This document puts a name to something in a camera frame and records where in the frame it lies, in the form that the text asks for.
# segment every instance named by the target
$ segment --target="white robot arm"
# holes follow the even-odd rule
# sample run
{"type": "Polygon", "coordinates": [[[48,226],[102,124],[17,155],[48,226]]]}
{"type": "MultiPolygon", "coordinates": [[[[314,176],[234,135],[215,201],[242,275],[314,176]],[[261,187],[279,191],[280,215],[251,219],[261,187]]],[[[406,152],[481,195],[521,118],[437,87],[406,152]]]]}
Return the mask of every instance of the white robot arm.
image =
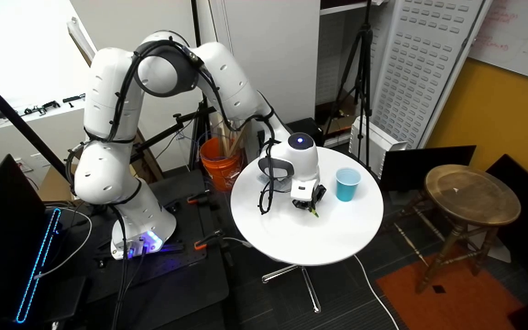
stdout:
{"type": "Polygon", "coordinates": [[[266,119],[260,122],[265,140],[273,138],[277,143],[262,151],[258,161],[262,171],[273,178],[291,176],[291,197],[297,203],[314,207],[320,199],[317,149],[312,138],[289,133],[225,46],[211,42],[194,49],[187,47],[175,32],[157,31],[145,38],[136,52],[105,48],[92,62],[84,110],[84,129],[90,140],[75,173],[75,193],[88,203],[114,205],[122,215],[127,248],[116,221],[111,239],[116,259],[123,258],[124,250],[130,257],[139,255],[144,245],[148,253],[159,251],[176,227],[175,217],[160,205],[146,182],[130,174],[132,141],[145,92],[165,98],[198,86],[226,120],[266,119]],[[141,61],[132,71],[136,58],[141,61]],[[119,91],[126,79],[136,83],[130,84],[123,96],[119,91]],[[115,130],[120,96],[123,110],[115,130]]]}

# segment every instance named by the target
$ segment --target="yellow wall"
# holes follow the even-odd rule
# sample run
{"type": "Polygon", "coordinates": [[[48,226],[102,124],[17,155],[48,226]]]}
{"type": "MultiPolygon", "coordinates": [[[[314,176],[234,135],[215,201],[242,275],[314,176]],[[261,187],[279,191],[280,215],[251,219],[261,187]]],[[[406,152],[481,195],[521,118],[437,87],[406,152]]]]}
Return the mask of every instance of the yellow wall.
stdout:
{"type": "Polygon", "coordinates": [[[528,171],[528,77],[467,59],[427,147],[464,144],[478,169],[507,153],[528,171]]]}

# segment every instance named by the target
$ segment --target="orange rug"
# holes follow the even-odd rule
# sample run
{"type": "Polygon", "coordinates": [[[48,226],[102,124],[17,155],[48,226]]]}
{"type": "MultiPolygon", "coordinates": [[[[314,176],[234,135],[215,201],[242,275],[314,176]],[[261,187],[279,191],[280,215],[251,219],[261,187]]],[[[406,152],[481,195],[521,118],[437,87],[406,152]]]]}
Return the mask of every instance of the orange rug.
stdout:
{"type": "Polygon", "coordinates": [[[415,293],[427,270],[421,261],[377,282],[410,330],[512,330],[507,316],[522,304],[488,271],[473,276],[470,265],[463,260],[440,268],[421,294],[415,293]],[[432,286],[442,286],[445,293],[432,286]]]}

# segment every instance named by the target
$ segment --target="wall outlet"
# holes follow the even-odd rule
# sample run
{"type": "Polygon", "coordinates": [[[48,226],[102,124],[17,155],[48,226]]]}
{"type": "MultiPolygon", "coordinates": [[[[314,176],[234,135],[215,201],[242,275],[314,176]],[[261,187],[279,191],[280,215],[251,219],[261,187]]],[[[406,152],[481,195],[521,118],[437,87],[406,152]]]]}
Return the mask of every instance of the wall outlet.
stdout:
{"type": "Polygon", "coordinates": [[[17,163],[17,165],[19,166],[19,169],[22,170],[23,173],[33,171],[32,168],[29,167],[28,164],[26,164],[25,161],[23,161],[23,159],[15,158],[14,160],[17,163]]]}
{"type": "Polygon", "coordinates": [[[44,158],[44,156],[42,156],[42,154],[40,153],[33,154],[30,157],[32,157],[30,163],[32,163],[33,165],[37,165],[38,167],[50,166],[50,163],[48,162],[48,160],[44,158]]]}

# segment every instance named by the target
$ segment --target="stool seat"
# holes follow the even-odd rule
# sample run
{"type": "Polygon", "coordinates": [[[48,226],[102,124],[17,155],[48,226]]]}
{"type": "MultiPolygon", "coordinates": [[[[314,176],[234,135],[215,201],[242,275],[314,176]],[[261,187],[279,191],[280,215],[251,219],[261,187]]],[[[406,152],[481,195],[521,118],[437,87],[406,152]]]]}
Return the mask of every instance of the stool seat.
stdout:
{"type": "Polygon", "coordinates": [[[476,226],[504,226],[520,215],[520,202],[502,181],[463,165],[441,165],[425,178],[430,199],[448,215],[476,226]]]}

